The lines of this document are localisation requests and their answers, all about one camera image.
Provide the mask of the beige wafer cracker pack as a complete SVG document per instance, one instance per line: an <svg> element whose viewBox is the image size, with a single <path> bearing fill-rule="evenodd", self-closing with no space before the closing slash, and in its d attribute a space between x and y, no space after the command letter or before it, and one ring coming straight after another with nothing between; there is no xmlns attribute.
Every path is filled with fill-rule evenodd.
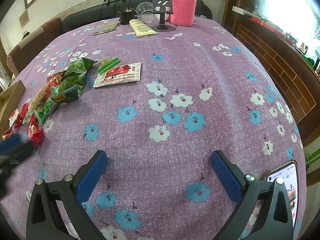
<svg viewBox="0 0 320 240"><path fill-rule="evenodd" d="M29 103L28 110L23 119L22 124L26 124L30 121L32 114L37 110L38 106L42 102L45 102L49 96L50 96L50 87L48 84L45 84Z"/></svg>

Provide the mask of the red foil snack bag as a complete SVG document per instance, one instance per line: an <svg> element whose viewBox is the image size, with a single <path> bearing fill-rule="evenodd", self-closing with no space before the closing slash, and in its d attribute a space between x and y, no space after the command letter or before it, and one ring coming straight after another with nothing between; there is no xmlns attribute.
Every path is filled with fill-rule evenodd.
<svg viewBox="0 0 320 240"><path fill-rule="evenodd" d="M56 87L58 86L65 78L65 71L63 72L58 72L47 79L47 86L48 87Z"/></svg>

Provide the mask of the red black-label snack bar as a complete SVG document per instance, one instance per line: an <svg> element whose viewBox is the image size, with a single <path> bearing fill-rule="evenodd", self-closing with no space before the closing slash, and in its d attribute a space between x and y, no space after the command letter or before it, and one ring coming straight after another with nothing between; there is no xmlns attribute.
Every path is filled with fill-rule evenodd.
<svg viewBox="0 0 320 240"><path fill-rule="evenodd" d="M40 128L34 114L29 121L27 135L29 140L33 143L35 150L37 150L44 140L44 130Z"/></svg>

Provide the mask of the dark green snack bag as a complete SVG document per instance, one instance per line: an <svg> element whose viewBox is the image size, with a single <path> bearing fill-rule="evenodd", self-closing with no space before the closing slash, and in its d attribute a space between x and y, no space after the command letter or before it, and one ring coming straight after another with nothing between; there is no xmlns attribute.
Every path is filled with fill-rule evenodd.
<svg viewBox="0 0 320 240"><path fill-rule="evenodd" d="M57 103L68 103L78 99L84 88L85 74L66 77L59 85L51 88L50 98Z"/></svg>

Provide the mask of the small red candy packet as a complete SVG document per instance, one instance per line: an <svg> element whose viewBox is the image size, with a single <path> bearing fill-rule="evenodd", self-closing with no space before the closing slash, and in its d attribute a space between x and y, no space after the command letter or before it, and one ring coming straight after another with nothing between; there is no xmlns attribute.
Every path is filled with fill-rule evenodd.
<svg viewBox="0 0 320 240"><path fill-rule="evenodd" d="M2 135L3 140L7 140L9 137L13 136L14 132L12 131L11 127L9 127Z"/></svg>

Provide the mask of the white red small sachet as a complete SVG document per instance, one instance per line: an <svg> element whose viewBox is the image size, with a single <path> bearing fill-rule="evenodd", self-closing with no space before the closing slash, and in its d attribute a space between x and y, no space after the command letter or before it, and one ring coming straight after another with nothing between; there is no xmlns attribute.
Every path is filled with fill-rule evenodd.
<svg viewBox="0 0 320 240"><path fill-rule="evenodd" d="M11 116L9 117L9 127L10 128L13 128L16 126L16 121L17 121L19 113L20 113L20 111L18 109L15 109L13 111L13 113L11 114Z"/></svg>

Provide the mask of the small red snack packet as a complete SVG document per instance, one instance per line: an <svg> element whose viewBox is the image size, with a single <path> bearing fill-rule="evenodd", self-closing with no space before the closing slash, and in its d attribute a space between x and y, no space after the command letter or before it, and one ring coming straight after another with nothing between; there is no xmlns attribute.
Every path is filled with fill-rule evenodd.
<svg viewBox="0 0 320 240"><path fill-rule="evenodd" d="M16 121L15 121L15 126L14 126L15 129L18 129L18 128L20 128L20 127L22 126L23 120L25 119L25 116L26 116L26 114L27 114L28 108L29 108L29 102L26 102L26 103L21 107L21 109L19 110L17 119L16 119Z"/></svg>

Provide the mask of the green white candy pack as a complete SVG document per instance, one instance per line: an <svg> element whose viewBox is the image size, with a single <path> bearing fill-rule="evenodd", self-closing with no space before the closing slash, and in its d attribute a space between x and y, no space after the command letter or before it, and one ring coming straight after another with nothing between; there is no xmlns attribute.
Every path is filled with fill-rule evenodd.
<svg viewBox="0 0 320 240"><path fill-rule="evenodd" d="M59 103L51 98L48 98L45 103L39 105L35 115L40 125L46 122L46 119L56 110L58 105Z"/></svg>

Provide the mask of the smartphone with lit screen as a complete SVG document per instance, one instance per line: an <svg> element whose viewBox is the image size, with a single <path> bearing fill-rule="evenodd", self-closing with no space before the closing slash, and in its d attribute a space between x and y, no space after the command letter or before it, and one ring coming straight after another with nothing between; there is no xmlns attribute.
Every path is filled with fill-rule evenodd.
<svg viewBox="0 0 320 240"><path fill-rule="evenodd" d="M284 181L286 191L290 201L293 227L295 227L296 216L298 211L297 162L292 159L287 164L282 165L281 167L270 171L266 176L266 181L273 182L277 178L281 178Z"/></svg>

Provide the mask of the brown cardboard box tray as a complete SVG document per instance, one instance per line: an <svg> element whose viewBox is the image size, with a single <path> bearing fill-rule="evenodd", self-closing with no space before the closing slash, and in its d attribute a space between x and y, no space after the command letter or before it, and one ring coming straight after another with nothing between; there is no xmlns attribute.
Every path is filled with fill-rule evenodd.
<svg viewBox="0 0 320 240"><path fill-rule="evenodd" d="M11 84L6 90L1 93L1 111L0 111L0 133L1 140L3 133L9 128L9 117L16 109L23 93L25 86L21 80Z"/></svg>

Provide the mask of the green snack bag upper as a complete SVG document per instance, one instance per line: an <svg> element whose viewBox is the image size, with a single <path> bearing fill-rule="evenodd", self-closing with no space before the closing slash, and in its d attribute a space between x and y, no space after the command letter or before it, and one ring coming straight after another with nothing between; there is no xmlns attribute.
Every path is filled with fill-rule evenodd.
<svg viewBox="0 0 320 240"><path fill-rule="evenodd" d="M72 62L66 69L65 76L75 74L86 74L89 68L91 68L97 61L81 57Z"/></svg>

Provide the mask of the clear pack with green strip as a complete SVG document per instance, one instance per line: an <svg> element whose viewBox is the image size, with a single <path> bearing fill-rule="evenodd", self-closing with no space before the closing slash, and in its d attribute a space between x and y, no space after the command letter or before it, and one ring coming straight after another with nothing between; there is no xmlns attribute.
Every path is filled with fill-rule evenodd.
<svg viewBox="0 0 320 240"><path fill-rule="evenodd" d="M113 67L115 67L119 63L120 63L119 58L104 59L103 61L101 61L100 67L97 70L97 72L98 72L98 74L103 74L104 72L112 69Z"/></svg>

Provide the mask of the white red sauce packet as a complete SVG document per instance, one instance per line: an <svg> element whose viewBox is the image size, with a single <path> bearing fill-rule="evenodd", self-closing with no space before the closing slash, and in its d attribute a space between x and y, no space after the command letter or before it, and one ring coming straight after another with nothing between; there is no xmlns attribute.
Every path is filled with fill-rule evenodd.
<svg viewBox="0 0 320 240"><path fill-rule="evenodd" d="M141 67L140 62L114 67L103 74L98 74L93 88L138 82L141 80Z"/></svg>

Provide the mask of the purple floral tablecloth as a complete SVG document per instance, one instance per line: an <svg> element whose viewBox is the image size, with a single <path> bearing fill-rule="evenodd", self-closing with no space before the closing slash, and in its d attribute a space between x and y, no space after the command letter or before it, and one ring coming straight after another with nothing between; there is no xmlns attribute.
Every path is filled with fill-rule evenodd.
<svg viewBox="0 0 320 240"><path fill-rule="evenodd" d="M235 208L210 166L218 149L258 178L297 162L299 184L289 185L297 196L297 236L306 202L304 152L296 116L261 55L203 18L147 37L127 25L93 36L101 25L56 38L17 77L27 101L81 57L118 57L123 72L141 65L140 81L101 88L93 87L91 69L80 97L48 117L42 144L15 171L1 201L16 230L25 234L36 179L60 180L103 150L107 170L82 205L107 238L212 239Z"/></svg>

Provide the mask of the green booklet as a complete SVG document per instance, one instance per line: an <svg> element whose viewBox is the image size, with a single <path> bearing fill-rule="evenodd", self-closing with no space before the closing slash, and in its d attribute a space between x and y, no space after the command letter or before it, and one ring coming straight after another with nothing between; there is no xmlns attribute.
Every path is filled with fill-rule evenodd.
<svg viewBox="0 0 320 240"><path fill-rule="evenodd" d="M107 23L105 25L102 25L96 32L93 33L93 36L112 32L116 30L119 25L120 25L120 22Z"/></svg>

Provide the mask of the black sofa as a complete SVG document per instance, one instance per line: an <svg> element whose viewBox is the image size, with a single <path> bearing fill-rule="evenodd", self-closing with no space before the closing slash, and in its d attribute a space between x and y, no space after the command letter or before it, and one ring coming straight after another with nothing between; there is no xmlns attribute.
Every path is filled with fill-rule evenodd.
<svg viewBox="0 0 320 240"><path fill-rule="evenodd" d="M62 21L63 33L69 32L83 25L88 25L100 20L108 20L119 16L119 12L131 6L134 9L142 2L152 2L152 0L117 0L109 4L99 4L67 16Z"/></svg>

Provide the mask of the black small container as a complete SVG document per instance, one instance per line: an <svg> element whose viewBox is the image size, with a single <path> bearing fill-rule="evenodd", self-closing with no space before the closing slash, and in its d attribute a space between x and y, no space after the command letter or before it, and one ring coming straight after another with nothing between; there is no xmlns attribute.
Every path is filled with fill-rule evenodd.
<svg viewBox="0 0 320 240"><path fill-rule="evenodd" d="M121 25L128 25L131 20L138 19L137 12L133 8L126 8L124 11L118 12L118 15Z"/></svg>

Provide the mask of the cream tube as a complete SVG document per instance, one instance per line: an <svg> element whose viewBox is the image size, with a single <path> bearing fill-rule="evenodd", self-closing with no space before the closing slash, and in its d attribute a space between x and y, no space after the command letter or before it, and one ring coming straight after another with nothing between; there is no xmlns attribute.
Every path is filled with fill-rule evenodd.
<svg viewBox="0 0 320 240"><path fill-rule="evenodd" d="M156 35L157 32L147 26L140 20L132 19L129 21L130 27L133 29L137 37Z"/></svg>

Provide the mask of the clear glass jar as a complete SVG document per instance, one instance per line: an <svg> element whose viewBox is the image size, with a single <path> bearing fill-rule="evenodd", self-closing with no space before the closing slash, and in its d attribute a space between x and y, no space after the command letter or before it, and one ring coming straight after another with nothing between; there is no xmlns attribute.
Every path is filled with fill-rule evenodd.
<svg viewBox="0 0 320 240"><path fill-rule="evenodd" d="M151 23L155 19L152 2L139 3L139 5L136 7L136 12L139 19L144 23Z"/></svg>

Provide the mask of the black phone stand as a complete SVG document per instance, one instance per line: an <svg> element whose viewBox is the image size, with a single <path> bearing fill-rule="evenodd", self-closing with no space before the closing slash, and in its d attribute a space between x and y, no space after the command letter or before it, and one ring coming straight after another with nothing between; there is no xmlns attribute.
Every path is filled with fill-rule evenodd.
<svg viewBox="0 0 320 240"><path fill-rule="evenodd" d="M159 24L151 27L154 31L171 32L175 31L176 27L165 24L165 16L172 15L172 0L152 0L152 12L154 15L159 14Z"/></svg>

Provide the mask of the pink sleeved water bottle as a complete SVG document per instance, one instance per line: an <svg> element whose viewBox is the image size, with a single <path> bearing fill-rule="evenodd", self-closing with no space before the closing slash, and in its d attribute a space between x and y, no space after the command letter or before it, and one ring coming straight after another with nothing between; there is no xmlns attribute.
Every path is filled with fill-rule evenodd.
<svg viewBox="0 0 320 240"><path fill-rule="evenodd" d="M191 27L195 16L196 0L172 0L172 6L171 23L176 26Z"/></svg>

